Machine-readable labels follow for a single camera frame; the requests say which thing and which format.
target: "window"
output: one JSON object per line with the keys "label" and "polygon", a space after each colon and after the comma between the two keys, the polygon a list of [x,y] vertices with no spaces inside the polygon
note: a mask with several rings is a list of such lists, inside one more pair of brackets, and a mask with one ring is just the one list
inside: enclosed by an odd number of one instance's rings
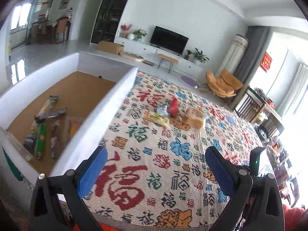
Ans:
{"label": "window", "polygon": [[22,6],[17,6],[14,9],[11,30],[18,27],[25,26],[28,21],[28,16],[31,8],[31,3],[25,3]]}
{"label": "window", "polygon": [[11,69],[12,69],[11,79],[13,85],[26,77],[25,60],[22,59],[17,63],[17,72],[16,72],[16,64],[13,64],[11,66]]}

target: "purple mat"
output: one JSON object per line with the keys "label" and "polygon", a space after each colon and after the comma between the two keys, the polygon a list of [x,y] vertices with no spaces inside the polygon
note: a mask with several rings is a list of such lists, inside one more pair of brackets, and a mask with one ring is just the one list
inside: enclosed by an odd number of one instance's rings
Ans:
{"label": "purple mat", "polygon": [[192,86],[192,87],[195,87],[195,86],[198,86],[198,84],[191,78],[187,77],[187,76],[181,76],[181,79],[187,83],[188,85]]}

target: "floor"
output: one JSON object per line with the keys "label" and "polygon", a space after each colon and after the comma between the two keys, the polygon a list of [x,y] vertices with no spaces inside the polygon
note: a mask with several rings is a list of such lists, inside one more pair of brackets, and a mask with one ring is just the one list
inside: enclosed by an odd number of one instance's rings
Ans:
{"label": "floor", "polygon": [[73,54],[77,51],[91,52],[94,54],[102,55],[109,58],[116,58],[117,60],[124,61],[126,63],[139,67],[139,70],[150,75],[158,76],[169,82],[189,89],[192,93],[195,93],[219,106],[222,106],[222,100],[215,96],[212,92],[202,93],[196,90],[194,87],[188,85],[181,80],[181,74],[171,71],[168,73],[168,69],[164,67],[157,68],[158,66],[150,66],[144,63],[135,61],[129,61],[106,52],[98,51],[95,49],[95,44],[88,44],[82,41],[65,41],[59,44],[31,44],[20,47],[11,53],[10,65],[6,66],[7,78],[10,82],[9,89],[17,81],[23,77],[31,74],[37,69],[45,66],[46,64],[60,59],[64,56]]}

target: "bed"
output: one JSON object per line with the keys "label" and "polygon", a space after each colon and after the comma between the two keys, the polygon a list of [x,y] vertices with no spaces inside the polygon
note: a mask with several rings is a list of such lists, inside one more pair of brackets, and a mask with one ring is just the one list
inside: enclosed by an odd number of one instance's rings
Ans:
{"label": "bed", "polygon": [[[206,114],[203,131],[178,117],[170,118],[170,129],[142,119],[143,111],[169,104],[175,95],[180,114],[187,107]],[[207,230],[229,198],[205,162],[205,149],[215,146],[233,164],[248,165],[250,151],[261,142],[251,124],[235,114],[139,71],[100,145],[107,148],[108,161],[84,198],[97,221],[121,230]]]}

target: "poster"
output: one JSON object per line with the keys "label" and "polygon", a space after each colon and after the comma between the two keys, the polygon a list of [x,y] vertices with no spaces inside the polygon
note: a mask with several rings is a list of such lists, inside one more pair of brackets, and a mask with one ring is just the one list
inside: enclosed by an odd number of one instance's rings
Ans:
{"label": "poster", "polygon": [[70,2],[70,0],[61,0],[59,9],[67,8],[67,5],[68,5],[69,2]]}
{"label": "poster", "polygon": [[269,55],[267,52],[265,52],[264,58],[263,58],[262,62],[260,63],[261,68],[262,68],[265,72],[267,72],[268,70],[270,70],[269,68],[270,68],[270,65],[271,65],[271,63],[272,63],[272,60],[273,60],[273,59],[270,57],[270,55]]}

